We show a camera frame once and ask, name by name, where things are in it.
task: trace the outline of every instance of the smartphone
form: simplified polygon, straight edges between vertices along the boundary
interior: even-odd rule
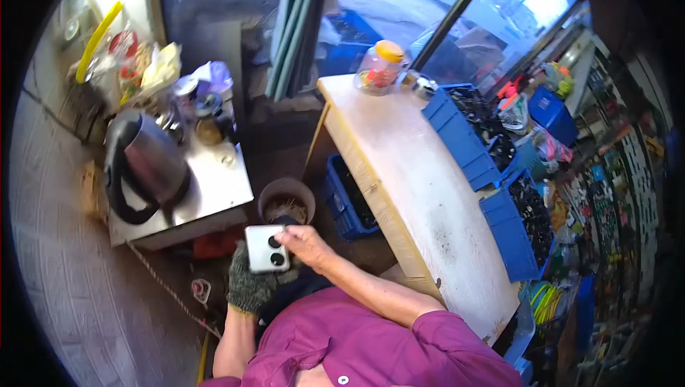
[[[245,228],[247,256],[253,273],[281,272],[290,269],[288,250],[274,238],[285,225],[256,225]]]

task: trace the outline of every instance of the stainless steel kettle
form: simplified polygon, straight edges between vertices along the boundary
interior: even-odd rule
[[[104,179],[110,207],[125,222],[140,225],[160,208],[171,208],[188,191],[190,170],[176,143],[142,110],[118,114],[107,128]],[[136,210],[121,180],[147,207]]]

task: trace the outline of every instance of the work glove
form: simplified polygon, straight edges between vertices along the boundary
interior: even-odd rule
[[[228,304],[252,314],[271,300],[278,286],[297,279],[299,270],[290,269],[284,273],[255,274],[250,271],[247,246],[238,241],[233,261],[228,271]]]

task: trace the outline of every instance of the white table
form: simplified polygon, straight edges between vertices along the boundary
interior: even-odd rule
[[[304,180],[339,152],[398,261],[383,277],[441,300],[492,345],[518,308],[499,249],[467,178],[421,113],[396,88],[375,97],[353,75],[319,79],[326,104]]]
[[[150,250],[175,245],[201,235],[224,230],[247,222],[241,205],[254,198],[240,145],[235,147],[231,164],[221,162],[230,150],[222,143],[205,146],[194,136],[182,148],[191,170],[191,185],[184,199],[174,208],[173,225],[169,225],[161,210],[141,225],[124,222],[110,209],[110,241],[112,246],[126,242]],[[144,207],[124,182],[127,202],[136,209]]]

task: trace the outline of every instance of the window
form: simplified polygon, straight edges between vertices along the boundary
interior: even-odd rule
[[[525,56],[576,0],[473,0],[422,73],[437,83],[470,82],[485,92]],[[436,26],[410,46],[416,56]]]
[[[439,24],[456,0],[334,0],[324,10],[316,51],[320,76],[355,73],[381,39],[408,50]]]

